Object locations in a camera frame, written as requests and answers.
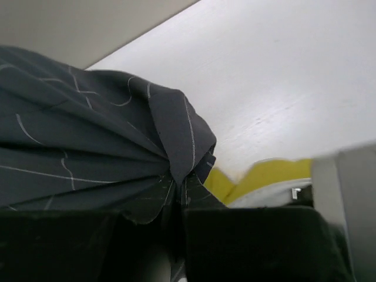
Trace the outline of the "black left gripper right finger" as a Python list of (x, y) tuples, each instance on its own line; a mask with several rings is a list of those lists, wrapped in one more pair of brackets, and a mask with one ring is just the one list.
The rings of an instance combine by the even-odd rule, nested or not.
[(224, 205), (191, 175), (182, 187), (188, 281), (354, 281), (343, 232), (315, 210), (309, 178)]

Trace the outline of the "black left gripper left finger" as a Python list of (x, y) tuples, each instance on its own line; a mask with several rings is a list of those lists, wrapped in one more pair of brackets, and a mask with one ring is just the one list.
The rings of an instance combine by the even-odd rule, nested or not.
[(2, 281), (162, 280), (180, 257), (171, 175), (1, 209)]

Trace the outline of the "white pillow with yellow piping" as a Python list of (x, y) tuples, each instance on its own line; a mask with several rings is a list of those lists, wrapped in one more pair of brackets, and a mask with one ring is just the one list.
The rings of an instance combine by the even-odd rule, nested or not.
[(266, 159), (254, 163), (238, 182), (218, 167), (211, 169), (204, 187), (226, 206), (249, 197), (256, 191), (269, 192), (272, 188), (301, 188), (311, 184), (312, 159)]

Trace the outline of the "dark grey checked pillowcase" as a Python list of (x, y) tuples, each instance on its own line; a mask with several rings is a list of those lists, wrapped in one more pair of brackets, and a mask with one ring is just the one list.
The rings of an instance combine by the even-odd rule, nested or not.
[(1, 47), (1, 207), (91, 210), (206, 180), (216, 137), (184, 93)]

